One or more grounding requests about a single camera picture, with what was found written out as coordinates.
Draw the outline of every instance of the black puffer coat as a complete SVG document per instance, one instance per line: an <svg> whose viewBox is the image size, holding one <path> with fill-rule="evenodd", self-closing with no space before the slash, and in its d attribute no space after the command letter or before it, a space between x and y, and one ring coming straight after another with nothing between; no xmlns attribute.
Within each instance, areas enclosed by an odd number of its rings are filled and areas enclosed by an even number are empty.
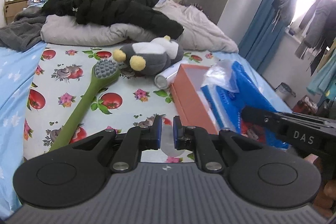
<svg viewBox="0 0 336 224"><path fill-rule="evenodd" d="M129 23L149 30L159 37L177 39L181 24L152 9L159 0L49 0L42 8L46 15L70 15L78 24L89 22L110 26Z"/></svg>

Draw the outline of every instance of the silver bolt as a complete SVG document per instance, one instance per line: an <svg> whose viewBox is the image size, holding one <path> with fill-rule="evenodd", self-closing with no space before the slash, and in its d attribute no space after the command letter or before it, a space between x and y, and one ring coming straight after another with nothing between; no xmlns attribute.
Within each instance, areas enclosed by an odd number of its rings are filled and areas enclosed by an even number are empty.
<svg viewBox="0 0 336 224"><path fill-rule="evenodd" d="M222 165L219 162L211 161L205 165L206 169L210 171L217 171L222 168Z"/></svg>
<svg viewBox="0 0 336 224"><path fill-rule="evenodd" d="M118 162L115 162L112 165L112 167L113 167L114 170L125 171L125 170L127 170L129 168L129 165L126 162L118 161Z"/></svg>

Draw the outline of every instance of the blue curtain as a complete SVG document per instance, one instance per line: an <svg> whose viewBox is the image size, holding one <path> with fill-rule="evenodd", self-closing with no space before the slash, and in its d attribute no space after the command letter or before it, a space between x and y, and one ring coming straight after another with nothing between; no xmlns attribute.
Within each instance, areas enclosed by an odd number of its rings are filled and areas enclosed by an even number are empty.
<svg viewBox="0 0 336 224"><path fill-rule="evenodd" d="M281 20L275 27L272 24L276 15L276 11L272 7L273 1L262 0L250 27L239 44L239 54L259 74L262 74L271 62L285 34L286 26Z"/></svg>

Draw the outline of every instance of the blue plastic bag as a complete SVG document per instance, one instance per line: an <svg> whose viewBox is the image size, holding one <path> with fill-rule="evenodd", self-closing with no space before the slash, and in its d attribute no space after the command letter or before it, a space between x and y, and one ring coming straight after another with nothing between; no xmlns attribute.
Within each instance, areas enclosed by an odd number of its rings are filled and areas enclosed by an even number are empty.
<svg viewBox="0 0 336 224"><path fill-rule="evenodd" d="M275 138L269 130L258 128L258 133L255 133L251 130L252 125L247 128L241 120L241 111L247 105L273 112L276 110L259 92L240 63L223 60L211 67L205 74L201 90L220 128L230 128L274 147L288 148L288 144Z"/></svg>

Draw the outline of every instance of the gray ribbed panel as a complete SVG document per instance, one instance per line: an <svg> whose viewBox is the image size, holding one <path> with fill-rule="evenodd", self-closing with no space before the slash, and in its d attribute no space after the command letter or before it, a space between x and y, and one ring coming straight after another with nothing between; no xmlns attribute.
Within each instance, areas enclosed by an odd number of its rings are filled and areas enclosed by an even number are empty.
<svg viewBox="0 0 336 224"><path fill-rule="evenodd" d="M163 170L166 166L172 169ZM252 206L232 193L220 175L201 172L194 163L139 163L133 172L113 175L86 203L60 210L24 205L6 223L322 224L325 219L310 206L290 211Z"/></svg>

